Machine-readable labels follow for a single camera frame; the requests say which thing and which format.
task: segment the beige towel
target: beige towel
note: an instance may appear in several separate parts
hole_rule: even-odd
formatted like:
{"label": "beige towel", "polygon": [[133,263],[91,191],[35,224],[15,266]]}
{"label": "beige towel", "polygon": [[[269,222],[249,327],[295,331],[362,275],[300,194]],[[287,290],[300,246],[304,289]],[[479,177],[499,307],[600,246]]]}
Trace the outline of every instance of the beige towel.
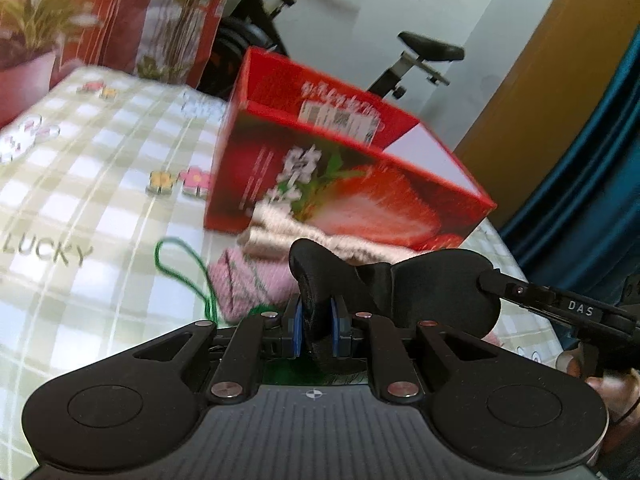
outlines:
{"label": "beige towel", "polygon": [[242,252],[256,258],[281,260],[299,238],[309,238],[352,265],[396,264],[418,254],[404,247],[375,244],[355,236],[324,234],[289,217],[276,206],[257,203],[249,227],[238,237]]}

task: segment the white wall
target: white wall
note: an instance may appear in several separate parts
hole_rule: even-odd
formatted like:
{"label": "white wall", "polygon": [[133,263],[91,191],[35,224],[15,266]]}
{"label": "white wall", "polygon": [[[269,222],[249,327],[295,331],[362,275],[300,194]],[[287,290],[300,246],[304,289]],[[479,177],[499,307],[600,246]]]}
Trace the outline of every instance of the white wall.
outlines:
{"label": "white wall", "polygon": [[[491,0],[465,43],[466,59],[447,71],[419,116],[451,149],[462,140],[513,66],[551,0]],[[549,75],[553,84],[553,75]]]}
{"label": "white wall", "polygon": [[[229,7],[236,1],[230,0]],[[295,60],[367,88],[404,50],[398,33],[409,30],[465,44],[490,2],[298,0],[277,17],[276,24]],[[398,103],[417,114],[434,87],[417,69],[411,70],[402,84],[408,92]]]}

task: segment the black saddle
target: black saddle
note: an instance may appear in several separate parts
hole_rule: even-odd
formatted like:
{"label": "black saddle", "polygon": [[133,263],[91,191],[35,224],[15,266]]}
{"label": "black saddle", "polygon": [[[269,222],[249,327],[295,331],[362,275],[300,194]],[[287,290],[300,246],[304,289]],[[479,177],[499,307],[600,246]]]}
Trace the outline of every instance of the black saddle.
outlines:
{"label": "black saddle", "polygon": [[465,59],[465,49],[461,46],[432,40],[412,32],[398,34],[406,46],[424,61],[460,61]]}

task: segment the red box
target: red box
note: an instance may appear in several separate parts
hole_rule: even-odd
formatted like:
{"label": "red box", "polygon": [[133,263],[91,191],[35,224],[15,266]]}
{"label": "red box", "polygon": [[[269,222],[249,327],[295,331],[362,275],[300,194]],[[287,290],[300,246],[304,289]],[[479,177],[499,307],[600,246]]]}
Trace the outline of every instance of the red box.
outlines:
{"label": "red box", "polygon": [[495,208],[417,118],[258,49],[244,59],[211,174],[204,226],[230,233],[264,200],[327,234],[457,247]]}

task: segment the plant pot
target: plant pot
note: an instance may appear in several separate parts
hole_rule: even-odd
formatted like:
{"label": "plant pot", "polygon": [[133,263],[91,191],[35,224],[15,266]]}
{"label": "plant pot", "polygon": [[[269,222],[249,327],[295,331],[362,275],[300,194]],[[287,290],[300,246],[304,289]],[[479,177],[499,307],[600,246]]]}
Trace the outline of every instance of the plant pot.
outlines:
{"label": "plant pot", "polygon": [[49,92],[56,55],[43,54],[36,59],[0,71],[0,128],[13,121]]}

